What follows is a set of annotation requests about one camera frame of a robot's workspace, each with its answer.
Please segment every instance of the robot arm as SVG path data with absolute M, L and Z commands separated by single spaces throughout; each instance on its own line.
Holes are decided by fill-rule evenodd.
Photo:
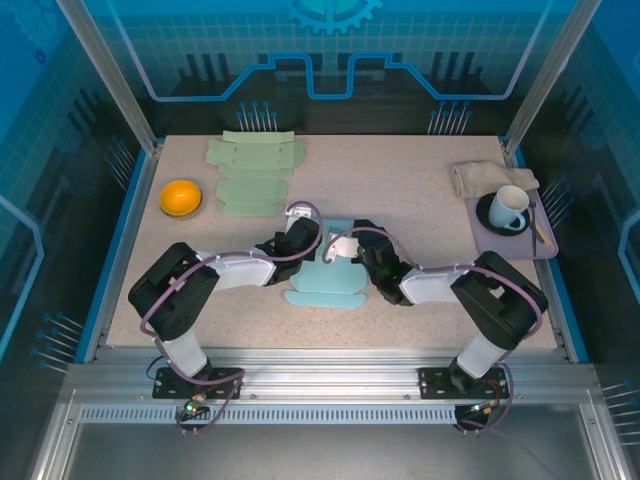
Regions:
M 357 220 L 354 227 L 376 227 Z M 358 255 L 371 283 L 394 305 L 413 306 L 431 301 L 460 301 L 480 333 L 453 360 L 448 378 L 438 389 L 469 395 L 496 362 L 514 350 L 536 323 L 536 312 L 511 288 L 476 271 L 422 272 L 401 261 L 391 241 L 375 232 L 356 232 Z M 541 312 L 548 308 L 542 291 L 495 252 L 484 252 L 473 264 L 507 279 L 529 295 Z
M 304 216 L 290 221 L 286 233 L 256 245 L 256 256 L 289 257 L 309 248 L 318 235 L 318 224 Z M 304 260 L 312 260 L 315 251 L 304 258 L 274 263 L 254 256 L 225 256 L 193 273 L 174 291 L 149 319 L 162 348 L 171 362 L 185 375 L 208 379 L 209 361 L 200 348 L 193 325 L 213 292 L 244 285 L 269 286 L 288 280 L 300 270 Z M 129 291 L 129 302 L 141 317 L 189 268 L 210 257 L 198 253 L 186 243 L 176 243 L 153 264 Z

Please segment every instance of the coffee mug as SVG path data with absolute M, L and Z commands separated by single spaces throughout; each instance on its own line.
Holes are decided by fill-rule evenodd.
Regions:
M 520 187 L 507 185 L 496 193 L 489 208 L 489 222 L 497 228 L 507 230 L 522 230 L 527 224 L 522 215 L 529 206 L 529 195 Z M 518 220 L 516 227 L 511 224 Z

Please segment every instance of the yellow bowl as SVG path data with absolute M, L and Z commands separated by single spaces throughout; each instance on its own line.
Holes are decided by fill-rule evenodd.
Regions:
M 184 217 L 196 211 L 202 202 L 200 188 L 189 180 L 176 180 L 160 192 L 160 208 L 172 217 Z

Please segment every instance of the cable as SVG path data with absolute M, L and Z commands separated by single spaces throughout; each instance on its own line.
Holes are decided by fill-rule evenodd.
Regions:
M 354 227 L 354 228 L 350 228 L 349 230 L 345 230 L 344 232 L 339 233 L 338 235 L 336 235 L 335 237 L 333 237 L 331 240 L 329 240 L 327 242 L 326 246 L 324 247 L 324 251 L 322 252 L 322 261 L 324 263 L 330 263 L 327 260 L 327 252 L 329 251 L 331 246 L 335 242 L 337 242 L 338 239 L 340 239 L 342 237 L 345 237 L 347 235 L 356 233 L 356 232 L 373 232 L 373 233 L 378 233 L 380 235 L 384 235 L 385 237 L 387 237 L 388 239 L 390 239 L 392 242 L 395 243 L 396 247 L 398 248 L 398 250 L 400 251 L 400 253 L 404 257 L 406 262 L 409 265 L 411 265 L 413 268 L 416 268 L 416 269 L 420 270 L 420 272 L 422 272 L 422 273 L 443 274 L 443 273 L 456 272 L 458 270 L 470 270 L 470 271 L 473 271 L 473 272 L 482 273 L 483 275 L 485 275 L 485 276 L 487 276 L 489 278 L 493 278 L 494 280 L 497 280 L 502 285 L 512 289 L 518 295 L 520 295 L 522 298 L 524 298 L 526 300 L 526 302 L 529 304 L 529 306 L 531 306 L 531 308 L 533 309 L 533 311 L 536 314 L 536 323 L 533 325 L 533 327 L 531 327 L 531 329 L 523 337 L 523 340 L 529 338 L 531 335 L 534 335 L 538 330 L 540 330 L 540 327 L 542 326 L 542 310 L 540 310 L 540 307 L 538 306 L 538 304 L 536 303 L 536 301 L 533 299 L 533 297 L 531 295 L 529 295 L 523 288 L 521 288 L 520 286 L 516 285 L 514 282 L 512 282 L 508 278 L 505 278 L 502 275 L 500 275 L 498 273 L 495 273 L 495 272 L 493 272 L 491 270 L 487 270 L 486 268 L 476 267 L 475 265 L 453 265 L 453 266 L 449 266 L 449 267 L 436 267 L 436 268 L 425 268 L 425 267 L 422 267 L 422 266 L 418 265 L 411 258 L 411 256 L 409 255 L 409 252 L 404 247 L 404 245 L 402 245 L 400 240 L 398 240 L 396 237 L 391 235 L 386 230 L 382 230 L 381 228 Z M 506 358 L 506 356 L 509 353 L 510 352 L 506 352 L 501 360 Z
M 485 433 L 485 432 L 490 432 L 493 429 L 495 429 L 498 425 L 500 425 L 500 423 L 502 423 L 502 421 L 506 418 L 507 413 L 509 413 L 509 410 L 511 410 L 511 406 L 513 405 L 513 396 L 515 395 L 515 386 L 513 383 L 513 373 L 511 372 L 511 368 L 509 368 L 509 365 L 507 365 L 506 363 L 500 363 L 499 365 L 504 367 L 505 372 L 507 372 L 507 377 L 509 378 L 509 389 L 511 390 L 511 395 L 509 395 L 509 397 L 507 398 L 507 404 L 504 407 L 504 410 L 502 410 L 502 413 L 500 414 L 500 416 L 491 424 L 491 425 L 482 425 L 482 424 L 478 424 L 478 425 L 482 425 L 482 430 L 478 430 L 478 433 Z M 467 420 L 462 420 L 463 423 L 469 423 L 469 421 Z
M 322 229 L 323 229 L 322 215 L 320 214 L 320 211 L 316 208 L 314 204 L 310 202 L 302 201 L 302 200 L 292 203 L 291 205 L 289 205 L 287 210 L 291 210 L 292 208 L 298 205 L 306 205 L 307 207 L 309 207 L 315 214 L 316 218 L 318 219 L 318 234 L 316 235 L 316 238 L 314 239 L 313 243 L 306 250 L 300 253 L 296 253 L 295 255 L 290 255 L 288 257 L 270 257 L 268 255 L 260 255 L 260 254 L 254 254 L 247 251 L 242 251 L 242 252 L 226 252 L 226 253 L 212 255 L 208 258 L 205 258 L 204 260 L 193 265 L 182 275 L 180 275 L 176 279 L 176 281 L 173 282 L 171 286 L 169 286 L 169 288 L 167 288 L 164 291 L 164 293 L 160 295 L 160 297 L 158 297 L 158 299 L 155 301 L 153 305 L 151 305 L 151 308 L 147 311 L 144 317 L 142 317 L 142 321 L 140 322 L 140 331 L 146 335 L 155 337 L 156 336 L 155 332 L 147 328 L 147 323 L 149 322 L 149 319 L 156 313 L 156 311 L 158 310 L 158 308 L 160 308 L 160 306 L 164 303 L 164 301 L 167 298 L 169 298 L 169 296 L 173 292 L 175 292 L 178 289 L 178 287 L 180 287 L 185 282 L 187 278 L 189 278 L 191 275 L 193 275 L 195 272 L 197 272 L 198 270 L 200 270 L 202 267 L 206 265 L 209 265 L 211 263 L 216 263 L 222 260 L 223 258 L 228 258 L 228 257 L 251 257 L 251 258 L 257 258 L 259 260 L 265 260 L 267 262 L 276 262 L 276 263 L 291 262 L 293 260 L 299 260 L 300 258 L 304 258 L 309 253 L 313 252 L 315 248 L 322 241 Z
M 230 382 L 230 381 L 233 381 L 233 380 L 238 380 L 237 382 L 235 382 L 234 389 L 232 389 L 233 393 L 227 398 L 225 404 L 222 406 L 222 408 L 220 409 L 218 414 L 214 417 L 214 419 L 210 422 L 210 424 L 205 426 L 205 428 L 209 428 L 210 425 L 213 425 L 213 423 L 215 423 L 217 421 L 219 416 L 222 414 L 222 412 L 226 408 L 226 405 L 231 401 L 231 397 L 233 397 L 233 394 L 235 394 L 235 391 L 237 390 L 237 388 L 239 388 L 239 383 L 242 381 L 242 378 L 244 377 L 244 374 L 245 374 L 244 370 L 242 370 L 241 372 L 239 372 L 237 374 L 229 375 L 227 377 L 224 377 L 224 378 L 221 378 L 221 379 L 218 379 L 218 380 L 213 380 L 213 381 L 196 380 L 196 379 L 194 379 L 192 377 L 189 377 L 184 372 L 182 372 L 171 361 L 171 359 L 169 358 L 168 352 L 164 348 L 160 338 L 155 334 L 155 332 L 153 332 L 152 330 L 149 330 L 146 325 L 149 322 L 149 319 L 156 313 L 158 308 L 160 308 L 160 306 L 167 300 L 167 298 L 174 291 L 176 291 L 191 275 L 193 275 L 196 271 L 198 271 L 200 268 L 202 268 L 202 267 L 204 267 L 206 265 L 216 263 L 216 262 L 222 260 L 223 258 L 228 258 L 228 257 L 252 257 L 252 258 L 257 258 L 259 260 L 265 260 L 265 261 L 268 261 L 268 262 L 290 262 L 290 261 L 293 261 L 293 260 L 298 260 L 300 258 L 303 258 L 307 254 L 309 254 L 312 251 L 314 251 L 315 248 L 322 241 L 322 232 L 323 232 L 322 215 L 320 214 L 320 211 L 318 210 L 318 208 L 315 205 L 313 205 L 311 202 L 307 202 L 307 201 L 294 202 L 291 205 L 289 205 L 287 210 L 290 210 L 291 208 L 296 207 L 298 205 L 306 205 L 307 207 L 309 207 L 312 210 L 312 212 L 314 213 L 314 215 L 316 216 L 317 220 L 318 220 L 318 227 L 319 227 L 318 228 L 318 234 L 316 235 L 316 238 L 314 239 L 312 244 L 307 249 L 305 249 L 304 251 L 302 251 L 302 252 L 300 252 L 298 254 L 290 255 L 290 256 L 287 256 L 287 257 L 270 257 L 268 255 L 253 254 L 252 252 L 248 252 L 248 251 L 226 252 L 226 253 L 222 253 L 222 254 L 212 255 L 211 257 L 208 257 L 208 258 L 196 263 L 195 265 L 190 267 L 187 271 L 185 271 L 182 275 L 180 275 L 175 280 L 175 282 L 173 282 L 173 284 L 171 284 L 162 293 L 162 295 L 160 295 L 160 297 L 154 302 L 154 304 L 151 306 L 151 308 L 149 308 L 149 310 L 143 316 L 143 318 L 142 318 L 142 320 L 140 322 L 140 331 L 142 333 L 144 333 L 146 335 L 149 335 L 149 336 L 154 338 L 155 344 L 158 347 L 158 350 L 160 351 L 160 353 L 162 354 L 162 357 L 164 357 L 167 360 L 167 363 L 169 364 L 171 369 L 180 378 L 182 378 L 183 380 L 185 380 L 185 381 L 187 381 L 189 383 L 195 384 L 195 385 L 203 385 L 203 386 L 222 385 L 224 383 L 227 383 L 227 382 Z M 424 267 L 418 265 L 415 261 L 413 261 L 413 259 L 411 258 L 409 252 L 407 251 L 407 249 L 404 248 L 402 243 L 396 237 L 394 237 L 393 235 L 391 235 L 387 231 L 379 229 L 379 228 L 374 228 L 374 227 L 355 227 L 355 228 L 351 228 L 349 230 L 346 230 L 344 232 L 339 233 L 333 239 L 331 239 L 331 240 L 329 240 L 327 242 L 327 244 L 325 246 L 325 249 L 322 252 L 322 257 L 321 257 L 322 261 L 325 262 L 325 263 L 330 263 L 326 259 L 326 255 L 327 255 L 327 252 L 328 252 L 329 248 L 331 248 L 331 246 L 335 242 L 337 242 L 338 239 L 340 239 L 340 238 L 342 238 L 342 237 L 344 237 L 346 235 L 349 235 L 349 234 L 352 234 L 352 233 L 356 233 L 356 232 L 373 232 L 373 233 L 378 233 L 378 234 L 384 235 L 385 237 L 389 238 L 392 242 L 395 243 L 396 247 L 398 248 L 398 250 L 400 250 L 400 253 L 404 256 L 404 258 L 407 261 L 407 263 L 409 263 L 412 267 L 417 268 L 422 273 L 442 274 L 442 273 L 451 273 L 451 272 L 455 272 L 455 271 L 458 271 L 458 270 L 470 270 L 470 271 L 474 271 L 474 272 L 477 272 L 477 273 L 482 273 L 487 277 L 490 277 L 490 278 L 493 278 L 493 279 L 497 280 L 498 282 L 503 284 L 505 287 L 511 288 L 517 294 L 519 294 L 522 298 L 524 298 L 527 301 L 527 303 L 529 303 L 529 305 L 531 306 L 531 308 L 533 309 L 533 311 L 536 314 L 536 323 L 530 329 L 530 331 L 527 333 L 527 335 L 524 336 L 524 338 L 530 337 L 531 335 L 535 334 L 540 329 L 540 327 L 542 325 L 542 311 L 540 310 L 540 307 L 535 302 L 535 300 L 531 297 L 531 295 L 529 295 L 525 290 L 523 290 L 521 287 L 519 287 L 518 285 L 513 283 L 511 280 L 509 280 L 509 279 L 503 277 L 502 275 L 499 275 L 499 274 L 497 274 L 497 273 L 495 273 L 495 272 L 493 272 L 491 270 L 487 270 L 487 269 L 481 268 L 481 267 L 476 267 L 475 265 L 455 265 L 455 266 L 449 266 L 449 267 L 424 268 Z M 506 357 L 509 353 L 510 352 L 506 352 L 505 355 L 503 356 L 503 358 Z M 505 366 L 505 369 L 507 370 L 507 373 L 509 375 L 510 383 L 511 383 L 511 385 L 513 385 L 513 379 L 512 379 L 512 376 L 511 376 L 511 371 L 509 370 L 509 367 L 506 364 L 504 364 L 504 366 Z M 505 407 L 505 410 L 503 411 L 502 415 L 498 418 L 498 420 L 496 420 L 491 426 L 484 428 L 483 431 L 489 431 L 492 428 L 494 428 L 497 424 L 499 424 L 503 420 L 503 418 L 505 417 L 506 413 L 510 410 L 511 403 L 512 403 L 512 395 L 509 396 L 509 399 L 507 401 L 507 405 Z
M 154 358 L 151 363 L 149 364 L 149 366 L 147 367 L 147 371 L 144 372 L 145 375 L 151 379 L 151 380 L 155 380 L 155 378 L 153 378 L 151 375 L 149 375 L 149 371 L 153 368 L 153 366 L 158 363 L 160 360 L 162 360 L 164 357 L 162 355 L 158 355 L 156 358 Z
M 482 433 L 487 431 L 486 428 L 483 428 L 484 426 L 481 423 L 478 422 L 474 422 L 472 420 L 463 420 L 463 423 L 469 424 L 471 426 L 474 426 L 476 428 L 479 428 L 479 430 L 477 430 L 478 432 Z M 527 447 L 524 443 L 522 443 L 520 440 L 518 440 L 517 438 L 508 435 L 504 432 L 501 432 L 500 430 L 492 430 L 492 433 L 494 433 L 495 435 L 498 435 L 499 437 L 508 440 L 512 443 L 515 443 L 518 447 L 520 447 L 525 453 L 527 453 L 543 470 L 545 470 L 549 475 L 551 475 L 553 478 L 557 479 L 557 480 L 563 480 L 562 477 L 560 477 L 560 475 L 558 475 L 557 473 L 555 473 L 550 467 L 548 467 L 539 457 L 538 455 L 536 455 L 533 450 L 531 450 L 529 447 Z
M 214 415 L 214 417 L 211 419 L 211 421 L 209 423 L 205 424 L 204 426 L 200 427 L 200 428 L 195 428 L 194 427 L 193 433 L 195 435 L 197 435 L 198 432 L 204 432 L 205 430 L 210 429 L 211 427 L 213 427 L 213 425 L 218 420 L 220 420 L 220 418 L 222 417 L 224 411 L 229 406 L 229 403 L 231 402 L 231 399 L 233 398 L 233 396 L 238 391 L 238 388 L 240 388 L 240 384 L 242 383 L 243 377 L 244 377 L 244 372 L 242 372 L 242 375 L 240 377 L 238 377 L 236 382 L 234 382 L 233 388 L 231 388 L 231 391 L 229 392 L 229 395 L 227 396 L 227 398 L 225 399 L 224 403 L 220 407 L 220 410 L 218 410 L 218 412 Z M 180 418 L 182 417 L 183 413 L 184 413 L 184 410 L 181 410 L 176 414 L 176 427 L 178 427 L 180 430 L 182 430 L 182 434 L 184 435 L 188 431 L 188 429 L 184 428 L 184 424 L 180 420 Z
M 509 395 L 508 399 L 507 399 L 507 405 L 505 406 L 504 410 L 502 411 L 502 413 L 500 414 L 500 416 L 498 417 L 498 419 L 496 421 L 494 421 L 491 425 L 483 425 L 482 423 L 479 422 L 475 422 L 473 420 L 461 420 L 461 423 L 465 423 L 467 425 L 471 425 L 472 427 L 476 428 L 476 432 L 478 434 L 484 434 L 484 433 L 494 433 L 496 435 L 498 435 L 499 437 L 502 437 L 505 440 L 511 441 L 513 443 L 515 443 L 516 445 L 518 445 L 518 447 L 520 447 L 524 452 L 526 452 L 540 467 L 542 467 L 543 470 L 545 470 L 547 473 L 549 473 L 549 475 L 551 475 L 553 478 L 557 479 L 557 480 L 561 480 L 561 477 L 559 475 L 557 475 L 550 467 L 548 467 L 529 447 L 527 447 L 526 445 L 524 445 L 522 442 L 520 442 L 518 439 L 512 437 L 511 435 L 508 435 L 504 432 L 501 432 L 500 430 L 496 430 L 496 427 L 506 418 L 507 413 L 509 412 L 509 410 L 511 410 L 511 406 L 513 404 L 513 396 L 515 395 L 515 387 L 514 387 L 514 383 L 513 383 L 513 373 L 511 372 L 511 368 L 509 368 L 509 366 L 506 363 L 502 363 L 501 364 L 505 371 L 507 372 L 507 376 L 509 377 L 509 388 L 511 389 L 511 395 Z M 498 392 L 498 399 L 500 398 L 500 390 L 497 389 Z M 466 429 L 460 425 L 460 423 L 454 425 L 459 431 L 464 432 Z
M 487 383 L 496 391 L 496 405 L 500 406 L 500 384 L 495 380 L 489 380 Z

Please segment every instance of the glass panel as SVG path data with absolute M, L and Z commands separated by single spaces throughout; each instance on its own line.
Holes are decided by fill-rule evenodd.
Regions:
M 522 144 L 543 190 L 562 180 L 546 202 L 557 264 L 605 386 L 640 382 L 638 15 L 602 3 Z
M 139 147 L 55 3 L 2 6 L 1 476 L 28 478 Z
M 88 7 L 159 135 L 257 128 L 264 102 L 298 133 L 504 134 L 573 3 Z

